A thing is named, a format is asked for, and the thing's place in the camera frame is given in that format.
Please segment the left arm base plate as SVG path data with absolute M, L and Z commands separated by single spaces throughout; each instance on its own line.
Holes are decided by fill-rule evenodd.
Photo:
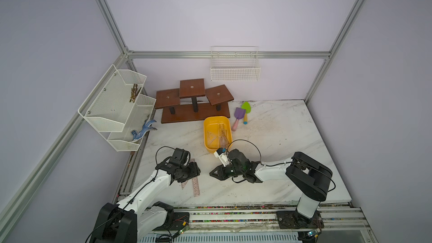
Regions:
M 190 221 L 189 212 L 174 212 L 169 213 L 165 222 L 159 226 L 152 229 L 152 231 L 179 231 L 186 227 Z

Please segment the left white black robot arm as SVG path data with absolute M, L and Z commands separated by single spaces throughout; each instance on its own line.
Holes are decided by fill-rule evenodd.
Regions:
M 169 230 L 174 208 L 156 197 L 172 183 L 183 183 L 200 175 L 190 152 L 175 148 L 173 154 L 157 163 L 155 170 L 137 190 L 115 204 L 105 204 L 97 217 L 87 243 L 136 243 L 155 229 Z

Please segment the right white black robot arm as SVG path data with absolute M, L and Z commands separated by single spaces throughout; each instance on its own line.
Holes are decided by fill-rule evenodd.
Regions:
M 290 180 L 302 192 L 295 212 L 305 220 L 314 218 L 319 204 L 333 190 L 330 187 L 334 183 L 331 169 L 302 152 L 295 152 L 291 159 L 272 163 L 251 161 L 238 149 L 225 151 L 220 148 L 214 155 L 222 164 L 209 175 L 220 181 L 235 177 L 242 177 L 249 183 Z

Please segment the yellow plastic storage box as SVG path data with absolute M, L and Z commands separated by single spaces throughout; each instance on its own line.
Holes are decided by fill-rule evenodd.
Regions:
M 204 120 L 204 145 L 208 153 L 226 148 L 233 141 L 231 124 L 227 117 L 216 116 Z

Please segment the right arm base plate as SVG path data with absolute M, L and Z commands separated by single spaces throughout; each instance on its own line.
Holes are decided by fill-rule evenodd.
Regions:
M 297 211 L 277 211 L 276 217 L 281 229 L 315 229 L 324 227 L 321 214 L 317 210 L 311 218 L 305 217 Z

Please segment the pink triangle ruler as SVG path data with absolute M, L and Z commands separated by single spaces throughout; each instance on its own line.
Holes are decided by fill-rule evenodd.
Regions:
M 226 131 L 223 130 L 219 133 L 219 147 L 226 149 L 230 144 L 229 139 L 227 138 Z
M 188 181 L 185 181 L 185 182 L 181 183 L 182 190 L 186 187 L 187 183 L 188 183 Z

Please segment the clear blue triangle ruler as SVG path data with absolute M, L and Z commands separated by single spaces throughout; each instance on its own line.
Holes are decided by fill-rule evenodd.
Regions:
M 206 139 L 206 145 L 208 147 L 212 147 L 213 143 L 218 144 L 219 136 L 217 134 L 213 133 L 213 132 L 207 131 L 205 139 Z

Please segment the pink long straight ruler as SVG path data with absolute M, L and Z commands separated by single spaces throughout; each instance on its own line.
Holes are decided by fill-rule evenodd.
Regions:
M 200 196 L 199 181 L 198 181 L 199 175 L 200 175 L 200 169 L 198 168 L 198 175 L 192 179 L 192 189 L 193 189 L 194 197 Z

